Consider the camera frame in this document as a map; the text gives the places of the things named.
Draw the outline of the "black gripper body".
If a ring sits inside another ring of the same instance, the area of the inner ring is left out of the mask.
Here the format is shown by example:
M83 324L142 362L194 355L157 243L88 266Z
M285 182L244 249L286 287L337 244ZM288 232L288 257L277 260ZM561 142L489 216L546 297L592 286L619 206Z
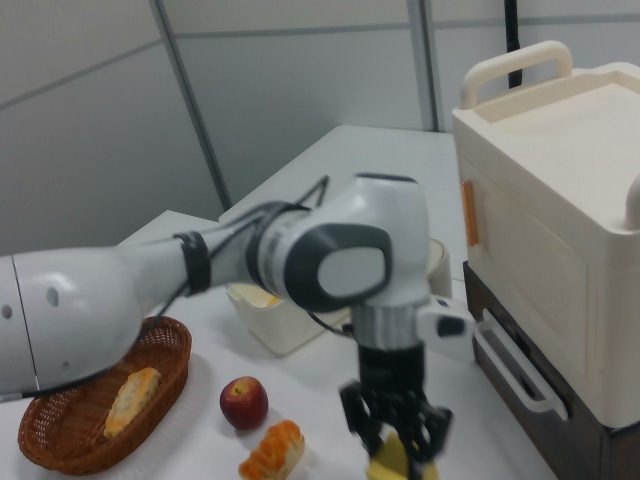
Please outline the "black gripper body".
M412 393L424 400L425 346L380 350L358 346L359 379L367 388L384 393Z

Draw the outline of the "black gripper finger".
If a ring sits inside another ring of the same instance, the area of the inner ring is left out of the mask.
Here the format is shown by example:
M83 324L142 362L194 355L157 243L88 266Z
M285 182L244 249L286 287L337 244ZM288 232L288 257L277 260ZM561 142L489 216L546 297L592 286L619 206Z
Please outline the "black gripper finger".
M426 465L444 448L453 413L430 404L424 394L405 394L402 400L402 444L409 464Z
M357 435L367 453L376 453L382 446L382 423L368 410L358 381L351 381L339 390L348 430Z

